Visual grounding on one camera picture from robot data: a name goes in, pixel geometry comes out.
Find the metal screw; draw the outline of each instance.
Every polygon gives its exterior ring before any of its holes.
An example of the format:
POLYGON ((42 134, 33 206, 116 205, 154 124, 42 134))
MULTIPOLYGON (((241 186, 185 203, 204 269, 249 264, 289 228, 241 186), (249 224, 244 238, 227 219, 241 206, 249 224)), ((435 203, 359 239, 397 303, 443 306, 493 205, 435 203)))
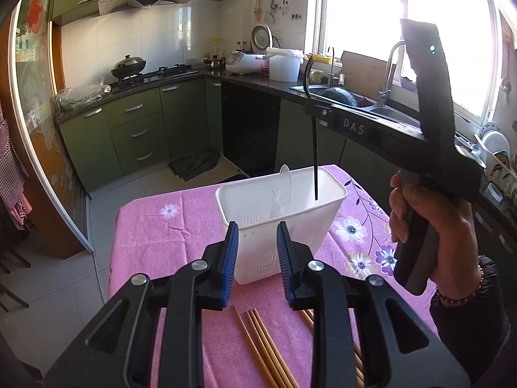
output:
POLYGON ((145 284, 147 281, 147 276, 145 274, 135 274, 133 277, 131 277, 131 284, 135 286, 141 286, 145 284))
POLYGON ((208 267, 208 263, 205 260, 195 260, 192 263, 192 269, 196 271, 205 270, 208 267))
POLYGON ((368 277, 368 282, 372 286, 382 286, 384 284, 384 280, 381 276, 377 276, 375 274, 372 274, 368 277))
POLYGON ((312 271, 321 271, 321 270, 323 270, 324 266, 325 265, 321 261, 318 261, 318 260, 312 260, 311 262, 309 262, 309 268, 312 271))

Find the gas stove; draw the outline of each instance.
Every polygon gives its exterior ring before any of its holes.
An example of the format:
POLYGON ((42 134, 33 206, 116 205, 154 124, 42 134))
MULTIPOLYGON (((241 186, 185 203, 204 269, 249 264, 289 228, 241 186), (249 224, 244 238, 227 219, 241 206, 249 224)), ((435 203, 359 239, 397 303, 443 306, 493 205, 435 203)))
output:
POLYGON ((118 83, 114 85, 118 90, 128 89, 143 83, 149 83, 163 79, 164 77, 183 77, 198 74, 199 71, 193 70, 189 64, 176 64, 175 67, 160 67, 157 71, 150 73, 139 73, 131 77, 119 79, 118 83))

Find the window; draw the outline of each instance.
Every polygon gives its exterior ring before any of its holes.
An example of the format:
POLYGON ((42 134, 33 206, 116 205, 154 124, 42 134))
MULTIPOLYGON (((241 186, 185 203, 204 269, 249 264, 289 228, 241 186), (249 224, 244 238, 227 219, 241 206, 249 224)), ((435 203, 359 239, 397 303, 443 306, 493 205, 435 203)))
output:
MULTIPOLYGON (((497 93, 497 10, 492 0, 324 0, 313 50, 333 46, 387 61, 402 38, 400 18, 435 23, 444 48, 455 109, 480 124, 497 93)), ((405 51, 395 55, 399 76, 415 80, 405 51)))

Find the faucet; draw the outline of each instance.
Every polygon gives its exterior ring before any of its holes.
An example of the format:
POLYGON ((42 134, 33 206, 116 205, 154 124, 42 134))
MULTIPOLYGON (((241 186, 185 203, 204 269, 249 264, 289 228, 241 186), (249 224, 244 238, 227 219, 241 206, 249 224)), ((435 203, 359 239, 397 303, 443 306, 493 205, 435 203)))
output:
POLYGON ((327 88, 330 88, 330 86, 332 86, 332 79, 334 78, 334 73, 333 73, 333 69, 334 69, 334 47, 330 47, 327 49, 327 52, 330 52, 330 48, 332 48, 332 63, 330 64, 330 74, 328 76, 328 80, 327 80, 327 88))
POLYGON ((381 90, 379 90, 379 94, 381 97, 379 98, 379 107, 383 107, 384 104, 386 104, 386 100, 388 99, 388 95, 391 92, 391 85, 393 84, 392 81, 390 81, 389 76, 391 73, 391 64, 393 62, 393 54, 395 53, 395 50, 406 44, 406 41, 399 41, 397 42, 393 48, 391 49, 389 53, 388 63, 386 64, 386 72, 384 73, 384 81, 383 85, 381 87, 381 90))

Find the wrist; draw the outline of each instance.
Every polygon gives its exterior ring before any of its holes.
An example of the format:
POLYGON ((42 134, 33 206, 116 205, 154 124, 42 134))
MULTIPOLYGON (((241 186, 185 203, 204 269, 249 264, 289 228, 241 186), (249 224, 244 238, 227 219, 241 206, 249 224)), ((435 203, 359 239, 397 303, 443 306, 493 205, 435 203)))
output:
MULTIPOLYGON (((476 264, 476 266, 468 272, 456 273, 447 277, 444 276, 439 282, 436 282, 436 289, 441 298, 452 301, 464 300, 476 293, 481 282, 481 277, 481 269, 476 264)), ((442 304, 447 306, 453 305, 443 300, 442 304)))

